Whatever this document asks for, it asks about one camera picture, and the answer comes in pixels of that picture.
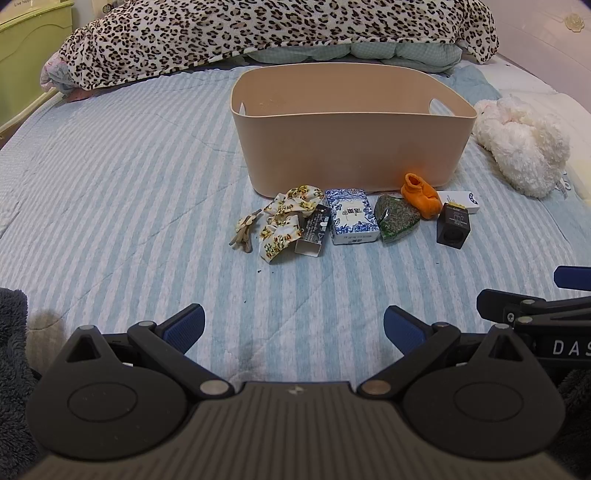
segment orange baby sock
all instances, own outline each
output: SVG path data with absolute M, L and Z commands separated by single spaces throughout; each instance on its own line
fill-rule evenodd
M 430 219 L 441 212 L 443 205 L 435 189 L 414 173 L 406 174 L 400 192 L 408 203 L 421 212 L 423 218 Z

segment white plush toy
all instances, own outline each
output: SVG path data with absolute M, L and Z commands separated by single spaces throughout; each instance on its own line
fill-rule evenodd
M 525 195 L 548 195 L 570 156 L 558 118 L 540 115 L 514 96 L 481 100 L 474 108 L 476 141 L 493 154 L 507 180 Z

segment dark fuzzy blanket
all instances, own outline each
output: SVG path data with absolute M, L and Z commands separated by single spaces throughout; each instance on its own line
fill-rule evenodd
M 566 419 L 548 452 L 572 474 L 591 480 L 591 372 L 570 371 L 558 391 L 566 405 Z
M 39 453 L 27 427 L 25 406 L 37 381 L 25 356 L 27 297 L 0 288 L 0 479 L 26 471 Z

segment green furniture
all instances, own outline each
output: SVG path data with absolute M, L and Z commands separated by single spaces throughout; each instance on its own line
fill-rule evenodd
M 43 102 L 41 68 L 72 33 L 73 3 L 49 4 L 0 24 L 0 133 Z

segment striped bedsheet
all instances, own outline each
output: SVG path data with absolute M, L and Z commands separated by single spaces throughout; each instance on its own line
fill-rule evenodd
M 235 384 L 356 385 L 400 355 L 382 327 L 390 304 L 484 332 L 483 288 L 574 295 L 552 282 L 557 265 L 577 263 L 555 216 L 472 140 L 447 186 L 482 201 L 461 250 L 421 222 L 388 246 L 326 239 L 320 258 L 288 251 L 268 265 L 256 238 L 252 254 L 234 251 L 238 218 L 267 203 L 229 109 L 244 70 L 163 76 L 78 103 L 56 96 L 0 151 L 0 198 L 18 212 L 0 239 L 0 286 L 26 293 L 30 322 L 60 318 L 66 336 L 87 323 L 123 332 L 196 302 L 207 325 L 187 354 Z M 38 348 L 34 365 L 46 368 L 61 341 Z

